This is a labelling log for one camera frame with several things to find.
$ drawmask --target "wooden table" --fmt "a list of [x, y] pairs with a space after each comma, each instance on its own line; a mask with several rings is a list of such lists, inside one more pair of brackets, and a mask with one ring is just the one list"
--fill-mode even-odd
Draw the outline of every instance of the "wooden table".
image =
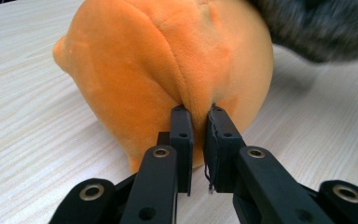
[[[126, 157], [90, 111], [51, 49], [80, 0], [0, 5], [0, 223], [47, 223], [77, 183], [118, 183]], [[275, 74], [257, 119], [243, 134], [269, 149], [293, 177], [358, 185], [358, 62], [314, 65], [275, 49]], [[238, 223], [231, 195], [209, 195], [203, 169], [192, 196], [179, 195], [178, 223]]]

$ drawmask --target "metal ring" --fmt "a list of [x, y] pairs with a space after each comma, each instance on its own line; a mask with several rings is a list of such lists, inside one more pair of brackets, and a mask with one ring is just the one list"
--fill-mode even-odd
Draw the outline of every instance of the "metal ring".
[[358, 192], [350, 187], [335, 185], [333, 192], [342, 200], [350, 203], [358, 203]]
[[248, 149], [248, 155], [254, 158], [264, 158], [266, 156], [266, 153], [264, 153], [262, 150], [257, 148], [250, 148]]
[[157, 158], [164, 158], [170, 154], [170, 151], [165, 148], [156, 148], [153, 150], [153, 156]]
[[[89, 189], [97, 189], [98, 191], [95, 194], [88, 195], [87, 190]], [[101, 184], [92, 184], [92, 185], [87, 185], [85, 188], [83, 188], [80, 191], [79, 196], [80, 199], [83, 201], [93, 201], [101, 197], [103, 195], [103, 192], [104, 192], [104, 187]]]

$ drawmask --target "dark fur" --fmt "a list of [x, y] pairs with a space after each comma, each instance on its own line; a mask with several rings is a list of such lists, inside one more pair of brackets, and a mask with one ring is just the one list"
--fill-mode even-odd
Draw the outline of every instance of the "dark fur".
[[315, 63], [358, 59], [358, 0], [251, 0], [274, 44]]

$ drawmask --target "orange plush toy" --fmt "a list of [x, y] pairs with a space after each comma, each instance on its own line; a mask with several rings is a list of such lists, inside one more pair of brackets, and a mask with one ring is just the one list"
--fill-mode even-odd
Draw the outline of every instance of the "orange plush toy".
[[203, 164], [207, 113], [225, 108], [244, 131], [269, 89], [269, 30], [241, 0], [86, 0], [54, 48], [101, 123], [125, 149], [133, 172], [171, 109], [184, 105]]

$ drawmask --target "gray furry object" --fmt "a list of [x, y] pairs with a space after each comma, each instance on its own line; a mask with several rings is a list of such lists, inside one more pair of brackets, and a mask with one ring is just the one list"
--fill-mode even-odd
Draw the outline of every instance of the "gray furry object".
[[250, 0], [272, 42], [314, 63], [358, 59], [358, 0]]

